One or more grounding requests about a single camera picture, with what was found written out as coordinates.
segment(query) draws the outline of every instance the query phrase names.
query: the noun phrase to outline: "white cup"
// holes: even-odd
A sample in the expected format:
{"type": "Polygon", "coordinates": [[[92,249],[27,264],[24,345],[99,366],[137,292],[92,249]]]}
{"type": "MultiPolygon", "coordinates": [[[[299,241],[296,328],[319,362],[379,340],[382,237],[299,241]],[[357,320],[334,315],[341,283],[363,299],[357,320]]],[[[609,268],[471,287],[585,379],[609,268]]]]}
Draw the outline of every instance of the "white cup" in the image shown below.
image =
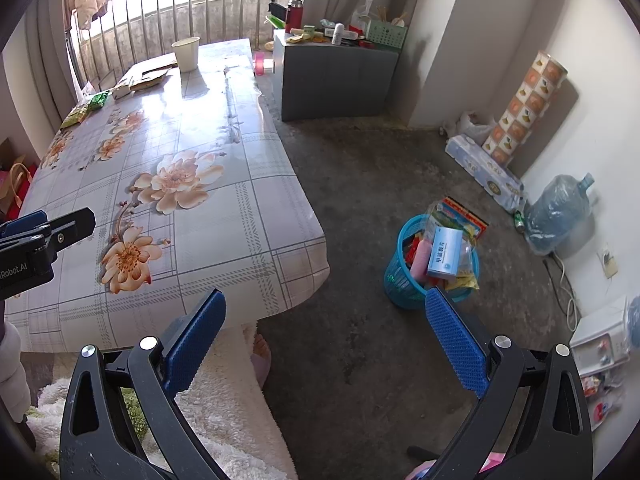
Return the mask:
{"type": "Polygon", "coordinates": [[[186,38],[171,44],[180,72],[191,72],[198,67],[200,38],[186,38]]]}

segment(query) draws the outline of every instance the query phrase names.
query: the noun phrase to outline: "patterned roll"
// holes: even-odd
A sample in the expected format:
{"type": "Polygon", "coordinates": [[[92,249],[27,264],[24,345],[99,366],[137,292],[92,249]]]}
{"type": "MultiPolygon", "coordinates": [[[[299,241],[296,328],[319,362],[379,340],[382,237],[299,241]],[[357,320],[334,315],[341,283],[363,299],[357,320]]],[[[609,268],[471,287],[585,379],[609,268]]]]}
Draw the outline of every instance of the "patterned roll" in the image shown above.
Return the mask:
{"type": "Polygon", "coordinates": [[[511,162],[517,147],[526,142],[566,75],[567,70],[560,63],[538,51],[516,95],[482,146],[502,167],[511,162]]]}

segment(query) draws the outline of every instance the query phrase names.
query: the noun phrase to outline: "metal railing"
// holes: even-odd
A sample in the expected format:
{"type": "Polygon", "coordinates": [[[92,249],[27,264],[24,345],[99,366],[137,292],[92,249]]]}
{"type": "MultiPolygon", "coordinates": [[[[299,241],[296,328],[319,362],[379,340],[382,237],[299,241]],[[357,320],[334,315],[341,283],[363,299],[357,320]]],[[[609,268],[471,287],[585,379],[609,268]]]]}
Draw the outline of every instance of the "metal railing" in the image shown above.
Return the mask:
{"type": "Polygon", "coordinates": [[[250,38],[258,49],[273,38],[264,23],[270,1],[113,0],[89,30],[73,18],[66,37],[71,65],[81,86],[90,81],[106,89],[135,63],[166,54],[171,43],[190,36],[200,36],[200,44],[250,38]]]}

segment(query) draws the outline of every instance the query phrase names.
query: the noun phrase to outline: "silver bolt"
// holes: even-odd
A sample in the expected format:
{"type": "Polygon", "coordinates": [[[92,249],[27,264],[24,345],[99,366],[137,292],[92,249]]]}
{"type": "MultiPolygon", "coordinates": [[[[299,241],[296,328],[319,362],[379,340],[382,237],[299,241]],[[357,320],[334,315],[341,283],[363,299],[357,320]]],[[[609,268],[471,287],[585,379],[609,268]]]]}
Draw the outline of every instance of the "silver bolt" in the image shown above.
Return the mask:
{"type": "Polygon", "coordinates": [[[505,335],[497,335],[494,341],[500,348],[509,348],[511,346],[511,339],[505,335]]]}
{"type": "Polygon", "coordinates": [[[142,348],[143,350],[151,350],[154,346],[156,346],[156,344],[158,344],[158,339],[156,339],[152,335],[148,335],[146,337],[143,337],[142,341],[140,341],[140,348],[142,348]]]}
{"type": "Polygon", "coordinates": [[[89,357],[89,356],[92,356],[94,352],[95,352],[95,346],[87,345],[80,351],[80,354],[82,355],[82,357],[89,357]]]}
{"type": "Polygon", "coordinates": [[[556,345],[556,352],[558,352],[561,356],[567,357],[569,355],[569,349],[567,345],[559,344],[556,345]]]}

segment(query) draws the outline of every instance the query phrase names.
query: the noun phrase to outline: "dark floor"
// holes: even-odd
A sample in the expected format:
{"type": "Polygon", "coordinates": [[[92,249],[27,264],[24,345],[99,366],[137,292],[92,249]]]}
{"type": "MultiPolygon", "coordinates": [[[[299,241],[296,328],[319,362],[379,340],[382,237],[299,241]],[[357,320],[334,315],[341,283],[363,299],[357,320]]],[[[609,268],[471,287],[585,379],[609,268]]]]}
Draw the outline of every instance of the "dark floor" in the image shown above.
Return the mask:
{"type": "MultiPolygon", "coordinates": [[[[441,452],[475,400],[424,313],[399,310],[383,292],[407,219],[448,194],[489,222],[478,246],[481,290],[463,305],[491,333],[547,350],[569,339],[564,318],[542,261],[437,133],[385,118],[283,124],[263,92],[331,266],[310,300],[258,322],[273,352],[265,397],[300,480],[400,480],[417,465],[406,447],[441,452]]],[[[506,450],[519,415],[514,409],[495,450],[506,450]]]]}

